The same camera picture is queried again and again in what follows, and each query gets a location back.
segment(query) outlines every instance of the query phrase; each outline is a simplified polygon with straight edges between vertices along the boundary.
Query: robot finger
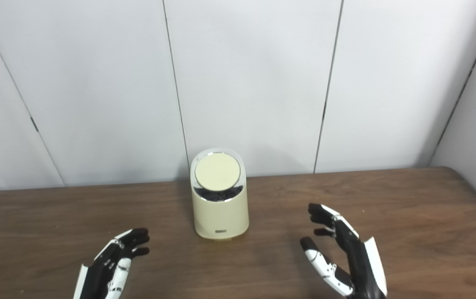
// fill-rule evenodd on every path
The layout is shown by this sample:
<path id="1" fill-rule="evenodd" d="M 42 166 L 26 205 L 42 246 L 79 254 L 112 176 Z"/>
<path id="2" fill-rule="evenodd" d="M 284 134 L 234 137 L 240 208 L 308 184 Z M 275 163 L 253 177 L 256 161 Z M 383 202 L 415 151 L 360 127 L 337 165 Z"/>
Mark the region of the robot finger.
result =
<path id="1" fill-rule="evenodd" d="M 300 245 L 312 266 L 329 286 L 345 297 L 354 292 L 350 274 L 322 254 L 310 237 L 302 238 Z"/>
<path id="2" fill-rule="evenodd" d="M 329 236 L 332 238 L 336 237 L 336 231 L 328 228 L 316 228 L 313 230 L 313 234 L 315 236 Z"/>
<path id="3" fill-rule="evenodd" d="M 324 204 L 310 203 L 308 204 L 308 212 L 311 215 L 324 216 L 331 219 L 334 216 L 339 215 L 339 212 L 325 206 Z"/>
<path id="4" fill-rule="evenodd" d="M 338 212 L 322 204 L 310 203 L 308 206 L 308 212 L 310 213 L 310 220 L 312 223 L 318 223 L 334 229 L 333 219 L 339 215 Z"/>
<path id="5" fill-rule="evenodd" d="M 134 248 L 132 251 L 132 258 L 134 259 L 135 257 L 140 257 L 147 254 L 149 254 L 149 248 L 147 247 Z"/>
<path id="6" fill-rule="evenodd" d="M 129 243 L 126 243 L 125 246 L 130 247 L 130 248 L 135 248 L 136 246 L 139 246 L 139 245 L 141 245 L 143 243 L 147 243 L 147 242 L 149 242 L 149 236 L 145 235 L 145 236 L 136 238 L 136 239 L 132 240 Z"/>
<path id="7" fill-rule="evenodd" d="M 133 228 L 119 234 L 115 237 L 115 239 L 119 240 L 123 244 L 129 244 L 137 238 L 147 236 L 148 233 L 149 231 L 147 230 L 147 228 Z"/>

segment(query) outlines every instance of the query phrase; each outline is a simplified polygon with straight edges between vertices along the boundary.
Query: cream circular top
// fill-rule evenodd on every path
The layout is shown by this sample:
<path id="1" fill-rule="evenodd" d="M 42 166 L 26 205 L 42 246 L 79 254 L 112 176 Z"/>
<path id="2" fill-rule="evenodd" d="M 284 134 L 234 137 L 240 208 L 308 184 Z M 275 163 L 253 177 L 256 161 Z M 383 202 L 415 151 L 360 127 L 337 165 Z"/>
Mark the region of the cream circular top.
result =
<path id="1" fill-rule="evenodd" d="M 195 177 L 205 189 L 223 191 L 234 186 L 239 179 L 238 161 L 225 153 L 202 157 L 195 167 Z"/>

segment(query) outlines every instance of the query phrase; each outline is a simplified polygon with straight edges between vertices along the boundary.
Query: robotic hand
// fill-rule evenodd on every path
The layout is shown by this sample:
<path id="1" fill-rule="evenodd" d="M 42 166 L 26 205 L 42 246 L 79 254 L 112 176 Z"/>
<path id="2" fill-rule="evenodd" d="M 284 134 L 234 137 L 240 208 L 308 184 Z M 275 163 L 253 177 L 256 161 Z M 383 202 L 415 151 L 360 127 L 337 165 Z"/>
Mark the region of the robotic hand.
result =
<path id="1" fill-rule="evenodd" d="M 131 260 L 149 253 L 149 248 L 136 247 L 148 241 L 145 228 L 130 229 L 114 237 L 90 267 L 81 265 L 73 299 L 119 299 Z"/>
<path id="2" fill-rule="evenodd" d="M 350 274 L 322 254 L 310 237 L 300 240 L 306 257 L 323 280 L 348 299 L 385 299 L 386 276 L 374 238 L 361 242 L 358 233 L 333 209 L 310 203 L 308 212 L 313 223 L 325 225 L 315 229 L 316 236 L 330 236 L 348 257 Z"/>

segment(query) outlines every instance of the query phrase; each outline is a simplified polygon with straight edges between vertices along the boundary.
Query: cream cylindrical device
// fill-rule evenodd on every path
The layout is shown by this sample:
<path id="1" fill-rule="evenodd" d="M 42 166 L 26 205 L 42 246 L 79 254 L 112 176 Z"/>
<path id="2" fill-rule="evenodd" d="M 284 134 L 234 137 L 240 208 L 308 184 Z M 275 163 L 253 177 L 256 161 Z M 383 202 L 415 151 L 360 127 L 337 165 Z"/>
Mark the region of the cream cylindrical device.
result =
<path id="1" fill-rule="evenodd" d="M 230 239 L 249 227 L 247 180 L 241 157 L 228 148 L 200 152 L 190 169 L 194 224 L 203 238 Z"/>

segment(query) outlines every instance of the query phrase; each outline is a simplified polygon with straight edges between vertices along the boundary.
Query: wooden table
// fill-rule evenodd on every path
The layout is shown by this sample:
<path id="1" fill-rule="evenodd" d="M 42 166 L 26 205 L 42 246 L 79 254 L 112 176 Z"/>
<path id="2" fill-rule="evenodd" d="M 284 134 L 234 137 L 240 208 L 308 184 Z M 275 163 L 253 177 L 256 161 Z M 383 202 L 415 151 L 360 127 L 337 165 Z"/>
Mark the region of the wooden table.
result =
<path id="1" fill-rule="evenodd" d="M 226 242 L 193 229 L 188 182 L 0 191 L 0 299 L 69 299 L 81 263 L 150 229 L 122 299 L 338 298 L 306 260 L 307 204 L 376 237 L 389 298 L 476 298 L 476 193 L 448 168 L 249 178 L 251 225 Z M 348 269 L 335 241 L 314 237 Z"/>

